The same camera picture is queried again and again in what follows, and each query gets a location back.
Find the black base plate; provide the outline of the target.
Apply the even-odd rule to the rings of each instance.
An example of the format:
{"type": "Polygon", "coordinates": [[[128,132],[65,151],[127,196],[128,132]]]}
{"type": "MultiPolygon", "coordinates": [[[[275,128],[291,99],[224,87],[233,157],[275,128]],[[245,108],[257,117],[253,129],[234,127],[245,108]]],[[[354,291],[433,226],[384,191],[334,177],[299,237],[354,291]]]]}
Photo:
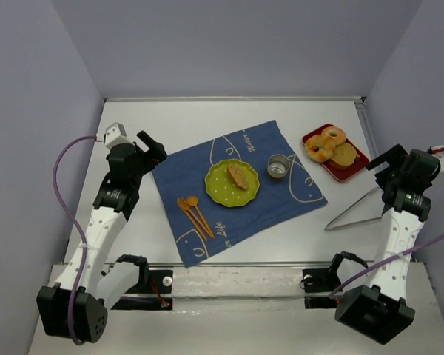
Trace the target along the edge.
{"type": "Polygon", "coordinates": [[[351,275],[352,273],[348,269],[337,270],[331,267],[305,268],[299,286],[304,292],[306,310],[336,309],[338,299],[344,291],[350,291],[366,281],[366,276],[360,277],[343,290],[338,291],[337,296],[331,299],[329,294],[351,275]]]}
{"type": "Polygon", "coordinates": [[[171,311],[173,270],[150,269],[148,281],[130,288],[112,310],[119,311],[171,311]]]}

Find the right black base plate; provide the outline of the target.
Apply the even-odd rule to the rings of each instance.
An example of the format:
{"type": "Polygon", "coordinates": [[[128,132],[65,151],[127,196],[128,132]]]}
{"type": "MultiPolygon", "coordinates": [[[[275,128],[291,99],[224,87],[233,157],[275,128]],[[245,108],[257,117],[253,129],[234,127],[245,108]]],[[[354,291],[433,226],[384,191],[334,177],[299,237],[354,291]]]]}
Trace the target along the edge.
{"type": "Polygon", "coordinates": [[[306,310],[336,309],[338,299],[344,291],[350,291],[366,281],[366,276],[360,277],[343,290],[338,291],[337,296],[331,299],[329,294],[351,275],[352,273],[348,269],[337,270],[331,267],[305,268],[299,286],[304,292],[306,310]]]}

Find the red tray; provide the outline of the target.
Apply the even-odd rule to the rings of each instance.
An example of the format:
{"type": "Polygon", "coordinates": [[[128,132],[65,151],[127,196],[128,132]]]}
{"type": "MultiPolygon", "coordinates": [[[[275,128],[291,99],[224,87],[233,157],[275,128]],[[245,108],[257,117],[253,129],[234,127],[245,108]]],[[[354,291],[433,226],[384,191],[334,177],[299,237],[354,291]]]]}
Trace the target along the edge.
{"type": "MultiPolygon", "coordinates": [[[[335,125],[324,124],[324,125],[316,128],[314,131],[304,135],[301,138],[301,145],[305,148],[304,144],[308,139],[310,139],[314,135],[321,135],[321,132],[326,127],[329,127],[329,126],[335,126],[335,125]]],[[[347,137],[347,135],[346,135],[346,142],[345,143],[350,143],[352,146],[354,146],[360,156],[360,159],[358,161],[356,161],[348,169],[339,170],[339,169],[336,169],[336,168],[328,165],[328,161],[330,159],[324,163],[318,163],[318,162],[314,161],[315,163],[320,164],[335,180],[337,180],[339,182],[345,182],[345,181],[349,180],[350,178],[352,178],[353,176],[355,176],[356,174],[360,173],[365,168],[365,165],[369,162],[369,159],[363,154],[363,152],[359,148],[357,148],[354,145],[354,143],[347,137]]]]}

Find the speckled bread slice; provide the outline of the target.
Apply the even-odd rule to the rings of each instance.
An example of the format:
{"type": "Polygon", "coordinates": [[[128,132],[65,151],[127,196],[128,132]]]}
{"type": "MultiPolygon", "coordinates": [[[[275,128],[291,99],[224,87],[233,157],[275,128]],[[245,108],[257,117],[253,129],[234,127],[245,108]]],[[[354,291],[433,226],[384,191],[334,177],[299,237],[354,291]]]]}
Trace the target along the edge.
{"type": "Polygon", "coordinates": [[[232,182],[239,188],[247,190],[249,188],[249,182],[242,170],[242,168],[236,163],[229,163],[227,166],[227,173],[232,182]]]}

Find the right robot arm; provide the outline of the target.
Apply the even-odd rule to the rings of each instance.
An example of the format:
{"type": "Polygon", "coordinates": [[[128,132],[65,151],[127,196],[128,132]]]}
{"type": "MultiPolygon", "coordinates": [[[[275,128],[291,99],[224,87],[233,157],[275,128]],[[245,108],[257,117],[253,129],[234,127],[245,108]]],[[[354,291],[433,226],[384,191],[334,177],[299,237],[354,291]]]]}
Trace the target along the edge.
{"type": "Polygon", "coordinates": [[[406,279],[414,244],[431,210],[424,191],[444,171],[443,146],[410,152],[397,144],[366,164],[382,190],[381,238],[372,265],[336,287],[334,318],[385,345],[412,324],[406,279]]]}

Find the blue embroidered cloth mat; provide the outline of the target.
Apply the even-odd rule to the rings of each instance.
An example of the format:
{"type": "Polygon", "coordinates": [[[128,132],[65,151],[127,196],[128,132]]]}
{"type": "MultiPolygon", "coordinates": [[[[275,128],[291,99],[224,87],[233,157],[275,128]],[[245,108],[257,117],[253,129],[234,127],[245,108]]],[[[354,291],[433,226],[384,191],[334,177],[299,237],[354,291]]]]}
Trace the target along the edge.
{"type": "Polygon", "coordinates": [[[153,177],[186,267],[328,203],[276,121],[171,154],[153,177]]]}

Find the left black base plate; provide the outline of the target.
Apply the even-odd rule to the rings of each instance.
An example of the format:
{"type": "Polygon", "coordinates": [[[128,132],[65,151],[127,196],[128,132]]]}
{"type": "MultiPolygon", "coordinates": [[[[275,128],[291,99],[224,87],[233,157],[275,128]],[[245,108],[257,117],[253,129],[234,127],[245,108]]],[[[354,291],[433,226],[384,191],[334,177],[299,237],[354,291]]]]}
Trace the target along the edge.
{"type": "Polygon", "coordinates": [[[171,311],[173,270],[150,269],[148,281],[130,288],[112,310],[119,311],[171,311]]]}

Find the orange plastic spoon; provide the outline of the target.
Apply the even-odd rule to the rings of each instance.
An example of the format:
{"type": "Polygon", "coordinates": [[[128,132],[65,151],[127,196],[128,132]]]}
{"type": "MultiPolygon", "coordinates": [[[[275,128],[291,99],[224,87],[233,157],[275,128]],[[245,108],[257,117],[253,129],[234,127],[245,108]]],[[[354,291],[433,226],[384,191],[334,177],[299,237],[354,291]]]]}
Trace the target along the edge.
{"type": "Polygon", "coordinates": [[[196,212],[198,213],[198,216],[199,216],[199,218],[200,218],[200,220],[201,220],[202,226],[205,228],[205,230],[206,230],[206,232],[208,233],[208,235],[209,235],[212,239],[214,239],[215,236],[214,236],[214,234],[213,234],[213,232],[212,232],[212,230],[211,230],[209,224],[207,223],[206,218],[204,217],[204,215],[202,214],[201,210],[199,209],[198,202],[199,202],[199,200],[198,200],[198,198],[197,198],[196,196],[189,196],[189,197],[186,199],[186,203],[187,203],[190,207],[193,207],[193,208],[196,210],[196,212]]]}

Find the brown bread slice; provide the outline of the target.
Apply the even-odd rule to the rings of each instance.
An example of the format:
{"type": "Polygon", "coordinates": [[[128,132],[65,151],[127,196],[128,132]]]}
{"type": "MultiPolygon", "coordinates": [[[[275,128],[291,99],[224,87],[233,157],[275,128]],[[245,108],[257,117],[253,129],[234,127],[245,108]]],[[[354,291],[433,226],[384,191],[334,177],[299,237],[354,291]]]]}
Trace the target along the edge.
{"type": "Polygon", "coordinates": [[[328,165],[339,170],[345,170],[359,159],[360,156],[356,148],[350,143],[343,143],[336,148],[334,155],[328,161],[328,165]]]}

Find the metal cup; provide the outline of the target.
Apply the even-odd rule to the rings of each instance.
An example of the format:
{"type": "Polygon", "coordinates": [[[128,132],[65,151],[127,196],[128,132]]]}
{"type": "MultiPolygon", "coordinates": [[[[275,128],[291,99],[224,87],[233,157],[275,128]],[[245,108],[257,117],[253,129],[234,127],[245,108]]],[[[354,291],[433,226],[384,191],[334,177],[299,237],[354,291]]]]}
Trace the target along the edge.
{"type": "Polygon", "coordinates": [[[267,174],[273,181],[282,181],[290,169],[290,161],[285,155],[273,155],[267,164],[267,174]]]}

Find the metal serving tongs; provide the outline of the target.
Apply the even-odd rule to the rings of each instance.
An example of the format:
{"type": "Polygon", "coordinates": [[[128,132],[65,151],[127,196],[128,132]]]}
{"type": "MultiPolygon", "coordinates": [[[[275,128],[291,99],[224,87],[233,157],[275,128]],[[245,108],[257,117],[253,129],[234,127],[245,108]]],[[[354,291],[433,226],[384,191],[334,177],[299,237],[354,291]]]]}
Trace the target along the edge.
{"type": "Polygon", "coordinates": [[[381,220],[381,216],[376,217],[364,217],[363,219],[354,220],[354,213],[358,210],[363,203],[370,197],[377,195],[380,192],[379,187],[374,187],[370,189],[365,194],[363,194],[359,199],[357,199],[353,204],[343,210],[339,215],[330,220],[325,226],[324,231],[337,231],[342,229],[348,229],[355,226],[362,226],[370,223],[375,223],[381,220]]]}

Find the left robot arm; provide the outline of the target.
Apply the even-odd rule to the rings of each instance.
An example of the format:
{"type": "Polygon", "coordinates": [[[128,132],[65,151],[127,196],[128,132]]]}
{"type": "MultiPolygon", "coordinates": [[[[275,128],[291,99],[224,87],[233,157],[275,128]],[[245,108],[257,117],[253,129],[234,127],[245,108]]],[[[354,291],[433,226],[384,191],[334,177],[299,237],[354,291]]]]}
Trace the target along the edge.
{"type": "Polygon", "coordinates": [[[149,281],[149,265],[142,256],[123,254],[110,272],[103,272],[110,249],[139,200],[143,176],[167,159],[162,143],[145,131],[137,137],[147,150],[129,140],[119,123],[104,132],[109,171],[92,204],[90,220],[82,227],[73,214],[68,215],[81,241],[56,281],[41,287],[36,297],[48,336],[71,339],[77,346],[99,341],[111,308],[132,287],[149,281]]]}

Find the green dotted plate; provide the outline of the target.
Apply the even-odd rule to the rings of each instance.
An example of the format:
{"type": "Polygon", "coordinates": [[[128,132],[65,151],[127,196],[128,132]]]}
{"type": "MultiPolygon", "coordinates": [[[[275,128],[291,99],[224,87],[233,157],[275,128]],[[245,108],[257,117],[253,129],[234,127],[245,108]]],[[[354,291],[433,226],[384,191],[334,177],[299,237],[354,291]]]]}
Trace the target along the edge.
{"type": "Polygon", "coordinates": [[[237,159],[221,160],[210,167],[204,183],[206,193],[212,200],[228,208],[245,206],[255,199],[260,188],[260,180],[255,169],[249,163],[237,159]],[[227,173],[229,163],[236,163],[242,168],[249,182],[247,190],[239,189],[232,182],[227,173]]]}

